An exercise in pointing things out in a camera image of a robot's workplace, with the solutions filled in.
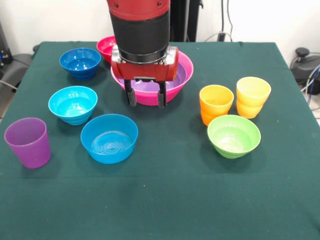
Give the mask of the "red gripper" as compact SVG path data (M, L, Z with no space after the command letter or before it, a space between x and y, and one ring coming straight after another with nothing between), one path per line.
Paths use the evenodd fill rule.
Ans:
M151 79L158 82L159 91L157 94L158 106L167 106L166 82L173 81L178 71L179 51L176 46L168 46L162 59L149 63L131 63L125 60L117 46L111 52L111 69L115 77L124 79L124 88L128 104L135 107L137 104L135 91L132 88L131 80Z

